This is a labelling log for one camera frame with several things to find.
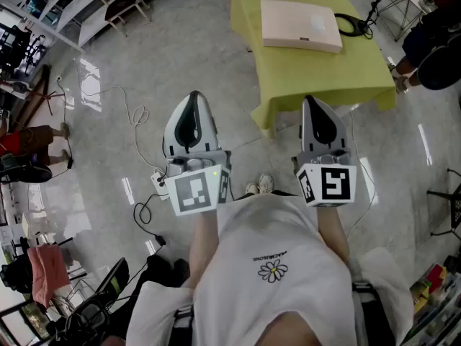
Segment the black strap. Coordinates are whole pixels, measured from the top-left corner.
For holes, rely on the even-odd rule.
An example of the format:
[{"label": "black strap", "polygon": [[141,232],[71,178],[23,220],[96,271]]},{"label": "black strap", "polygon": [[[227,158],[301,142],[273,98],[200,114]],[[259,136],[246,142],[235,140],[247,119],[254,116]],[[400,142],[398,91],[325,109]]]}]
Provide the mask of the black strap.
[{"label": "black strap", "polygon": [[194,306],[180,308],[174,314],[174,324],[171,330],[168,346],[192,345],[192,322],[194,320]]}]

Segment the sneaker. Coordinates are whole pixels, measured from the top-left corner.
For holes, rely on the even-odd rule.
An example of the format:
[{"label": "sneaker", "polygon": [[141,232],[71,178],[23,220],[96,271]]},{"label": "sneaker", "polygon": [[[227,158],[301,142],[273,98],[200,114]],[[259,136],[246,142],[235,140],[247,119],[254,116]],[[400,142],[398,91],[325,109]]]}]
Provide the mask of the sneaker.
[{"label": "sneaker", "polygon": [[68,154],[68,152],[64,149],[61,150],[61,156],[66,160],[69,161],[71,159],[71,156]]},{"label": "sneaker", "polygon": [[61,132],[64,134],[64,140],[67,140],[69,136],[71,135],[71,132],[69,130],[69,126],[67,123],[62,122],[61,123]]},{"label": "sneaker", "polygon": [[406,76],[398,77],[397,81],[395,81],[395,87],[397,87],[398,94],[406,94],[409,88],[408,77]]},{"label": "sneaker", "polygon": [[258,185],[254,182],[248,183],[245,189],[245,194],[252,193],[253,195],[259,194]]},{"label": "sneaker", "polygon": [[259,192],[271,193],[274,191],[274,180],[270,174],[263,173],[259,178]]}]

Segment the shorts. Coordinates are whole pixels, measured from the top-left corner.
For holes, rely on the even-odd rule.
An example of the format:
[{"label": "shorts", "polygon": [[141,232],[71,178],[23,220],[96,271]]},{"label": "shorts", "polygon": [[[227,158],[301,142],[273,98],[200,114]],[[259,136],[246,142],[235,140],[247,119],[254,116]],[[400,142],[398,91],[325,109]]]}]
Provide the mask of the shorts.
[{"label": "shorts", "polygon": [[53,142],[53,129],[49,125],[25,128],[19,132],[18,155],[37,154],[37,161],[44,165],[50,165],[48,145]]},{"label": "shorts", "polygon": [[426,30],[421,24],[412,28],[402,45],[407,59],[415,68],[419,67],[425,57],[431,53],[433,47],[433,42],[429,39]]}]

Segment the wire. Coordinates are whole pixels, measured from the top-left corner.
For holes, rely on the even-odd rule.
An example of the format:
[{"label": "wire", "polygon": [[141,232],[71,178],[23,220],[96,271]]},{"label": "wire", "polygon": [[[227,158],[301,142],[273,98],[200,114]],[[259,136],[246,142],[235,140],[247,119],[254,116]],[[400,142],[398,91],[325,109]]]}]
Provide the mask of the wire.
[{"label": "wire", "polygon": [[231,186],[231,178],[230,177],[229,177],[229,192],[230,192],[230,196],[232,197],[232,201],[235,201],[236,199],[233,197],[232,186]]},{"label": "wire", "polygon": [[[142,224],[144,224],[145,226],[147,226],[150,222],[151,222],[151,219],[152,219],[152,212],[151,212],[151,209],[149,209],[149,207],[147,206],[147,204],[149,204],[149,201],[151,201],[151,198],[153,198],[154,196],[166,196],[166,195],[159,195],[157,193],[153,193],[151,196],[149,196],[149,199],[147,199],[147,201],[145,203],[137,203],[135,205],[135,207],[133,208],[133,219],[135,220],[136,224],[139,226],[139,228],[141,228],[143,231],[145,231],[146,233],[148,234],[151,234],[155,237],[157,237],[158,235],[153,233],[153,232],[150,232],[148,231],[147,229],[145,229],[143,226],[140,225],[140,223],[138,222],[138,219],[136,219],[136,208],[140,205],[142,206],[141,210],[139,210],[138,212],[138,218],[139,220],[141,221]],[[147,209],[149,215],[148,215],[148,220],[144,220],[143,217],[142,217],[142,212],[144,211],[144,209]]]},{"label": "wire", "polygon": [[[371,183],[373,184],[373,188],[375,189],[375,191],[373,192],[373,196],[372,196],[372,199],[370,201],[370,204],[368,205],[368,209],[367,211],[365,211],[365,213],[355,222],[355,224],[352,226],[351,230],[349,231],[349,233],[347,234],[347,241],[349,240],[349,237],[351,236],[351,233],[352,231],[357,227],[357,225],[359,224],[359,222],[368,214],[368,212],[370,211],[370,208],[372,207],[372,204],[373,204],[373,201],[375,200],[375,197],[376,197],[376,184],[375,184],[375,181],[373,181],[373,179],[370,177],[368,171],[367,171],[367,168],[365,168],[365,165],[360,161],[360,158],[359,158],[359,152],[357,150],[357,142],[355,141],[355,134],[354,134],[354,124],[355,124],[355,121],[354,121],[354,116],[352,114],[352,112],[350,112],[351,114],[351,119],[352,119],[352,140],[354,141],[354,146],[355,146],[355,154],[357,155],[357,159],[359,160],[359,163],[360,165],[362,165],[362,168],[363,170],[365,171],[365,174],[368,176],[368,178],[370,179]],[[382,245],[381,247],[397,247],[397,249],[399,250],[409,250],[409,249],[415,249],[415,248],[420,248],[422,247],[423,245],[425,245],[430,239],[431,239],[432,236],[430,236],[426,241],[424,241],[422,244],[420,245],[413,245],[413,246],[410,246],[410,247],[399,247],[398,245],[395,245],[395,244],[386,244],[386,245]]]},{"label": "wire", "polygon": [[[66,108],[67,108],[67,97],[66,97],[66,92],[64,91],[64,88],[61,86],[61,84],[59,83],[60,79],[57,79],[56,80],[56,84],[59,86],[59,88],[61,89],[61,91],[63,92],[63,96],[64,96],[64,117],[63,117],[63,122],[65,124],[67,124],[66,122]],[[71,148],[71,143],[69,142],[69,137],[67,137],[67,146],[69,147],[69,152],[71,153],[71,159],[73,159],[73,154],[72,154],[72,148]],[[60,175],[66,173],[67,171],[69,170],[69,168],[67,168],[64,172],[61,172],[55,176],[52,176],[50,179],[53,179],[53,178],[56,178],[56,177],[59,177]]]},{"label": "wire", "polygon": [[77,77],[79,78],[79,89],[80,91],[82,92],[82,94],[85,94],[86,96],[90,97],[90,96],[94,96],[94,95],[98,95],[98,94],[102,94],[104,92],[107,92],[111,89],[119,89],[122,93],[123,93],[123,98],[124,98],[124,101],[125,101],[125,109],[127,110],[127,117],[128,117],[128,122],[130,124],[131,127],[133,127],[135,129],[135,145],[136,145],[136,151],[138,152],[138,155],[139,157],[144,161],[144,163],[146,163],[146,165],[154,168],[154,170],[156,172],[159,172],[161,174],[165,174],[165,172],[163,171],[162,168],[160,167],[157,167],[153,164],[150,164],[146,158],[141,154],[141,152],[139,151],[139,146],[138,146],[138,137],[137,137],[137,133],[136,133],[136,129],[139,125],[142,125],[144,124],[147,119],[149,118],[149,111],[146,109],[146,107],[144,105],[141,105],[140,107],[137,107],[135,109],[135,111],[133,112],[133,114],[130,116],[130,111],[128,109],[128,103],[127,103],[127,94],[125,92],[125,90],[120,87],[120,86],[112,86],[112,87],[108,87],[106,89],[103,89],[102,91],[99,91],[99,92],[95,92],[94,94],[87,94],[82,88],[81,88],[81,85],[80,85],[80,72],[79,72],[79,68],[77,67],[77,64],[75,61],[72,61],[73,65],[75,66],[75,69],[76,69],[76,72],[77,72]]},{"label": "wire", "polygon": [[139,269],[139,271],[137,271],[136,274],[131,277],[131,279],[128,281],[126,287],[128,287],[128,285],[131,283],[131,281],[136,278],[136,276],[140,273],[141,270],[143,270],[146,267],[146,265],[147,265],[147,262],[145,262],[144,265],[141,267],[141,269]]},{"label": "wire", "polygon": [[355,134],[354,134],[354,116],[352,115],[352,112],[350,112],[350,115],[351,115],[351,119],[352,119],[352,140],[354,142],[354,145],[355,145],[355,154],[357,155],[357,159],[359,160],[359,163],[360,165],[362,165],[362,168],[364,170],[364,172],[367,174],[368,178],[370,179],[370,181],[372,182],[373,184],[373,197],[372,199],[370,200],[370,204],[368,205],[368,209],[367,211],[365,211],[365,213],[359,218],[359,220],[357,222],[355,222],[355,224],[352,226],[351,230],[349,231],[349,233],[347,234],[347,241],[349,240],[349,237],[351,236],[351,233],[352,231],[355,229],[355,227],[357,227],[357,225],[360,223],[360,221],[368,214],[368,212],[370,211],[370,208],[372,207],[372,204],[373,204],[373,201],[375,200],[375,196],[376,196],[376,185],[375,185],[375,182],[373,181],[373,179],[370,177],[370,175],[368,174],[368,171],[367,171],[367,168],[365,168],[365,165],[363,165],[363,163],[360,161],[360,158],[359,158],[359,151],[357,149],[357,142],[355,142]]}]

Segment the table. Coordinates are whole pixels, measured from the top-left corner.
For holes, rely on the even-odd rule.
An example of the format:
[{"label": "table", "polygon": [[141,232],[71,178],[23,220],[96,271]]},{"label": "table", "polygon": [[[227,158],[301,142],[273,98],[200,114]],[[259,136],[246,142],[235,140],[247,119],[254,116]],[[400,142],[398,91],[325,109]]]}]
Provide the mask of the table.
[{"label": "table", "polygon": [[[288,0],[329,6],[335,13],[359,17],[349,0]],[[232,0],[231,24],[253,51],[261,105],[251,117],[265,136],[273,137],[278,112],[299,110],[311,94],[330,106],[374,99],[381,110],[396,104],[395,85],[374,40],[341,36],[340,54],[295,48],[263,47],[261,0]],[[339,25],[350,30],[345,22]]]},{"label": "table", "polygon": [[[403,37],[403,35],[412,27],[413,23],[416,22],[416,20],[418,20],[418,18],[421,15],[425,15],[425,14],[428,14],[428,13],[431,12],[431,9],[426,4],[423,5],[424,9],[421,6],[421,2],[424,2],[424,0],[406,0],[407,2],[406,2],[405,12],[402,12],[402,10],[400,10],[400,8],[397,6],[397,9],[400,10],[400,12],[403,14],[403,21],[402,21],[402,24],[400,25],[400,30],[398,31],[397,36],[395,36],[393,34],[393,32],[391,31],[391,29],[389,28],[389,26],[387,25],[387,23],[385,22],[385,20],[388,19],[388,18],[381,15],[381,13],[385,12],[386,10],[388,10],[390,8],[392,8],[393,6],[396,6],[397,4],[401,3],[402,1],[405,1],[405,0],[391,1],[390,4],[386,5],[384,8],[382,8],[377,13],[377,15],[382,18],[382,23],[388,29],[389,33],[394,37],[394,41],[396,41],[396,42],[399,41]],[[408,7],[410,6],[410,2],[414,6],[416,6],[420,11],[412,20],[409,20],[408,17],[407,17]]]}]

